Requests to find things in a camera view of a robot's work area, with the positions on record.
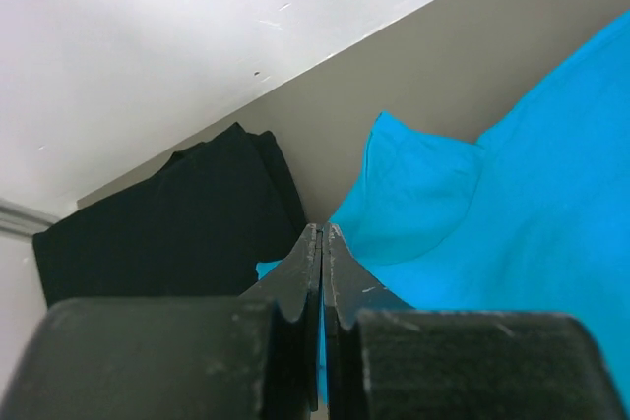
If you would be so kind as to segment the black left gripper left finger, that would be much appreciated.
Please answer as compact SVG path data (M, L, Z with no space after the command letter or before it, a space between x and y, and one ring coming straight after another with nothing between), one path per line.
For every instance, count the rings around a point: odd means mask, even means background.
M54 305L5 419L307 419L318 407L322 230L237 297Z

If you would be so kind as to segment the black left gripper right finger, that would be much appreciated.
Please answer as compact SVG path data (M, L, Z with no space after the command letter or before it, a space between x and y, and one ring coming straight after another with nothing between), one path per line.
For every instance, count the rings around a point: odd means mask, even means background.
M595 340L548 312L419 311L322 236L333 419L624 419Z

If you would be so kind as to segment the blue t-shirt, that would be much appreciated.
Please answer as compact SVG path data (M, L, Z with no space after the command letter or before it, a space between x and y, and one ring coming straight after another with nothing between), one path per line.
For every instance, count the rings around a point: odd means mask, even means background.
M472 144L380 114L331 221L415 309L577 317L627 397L628 16Z

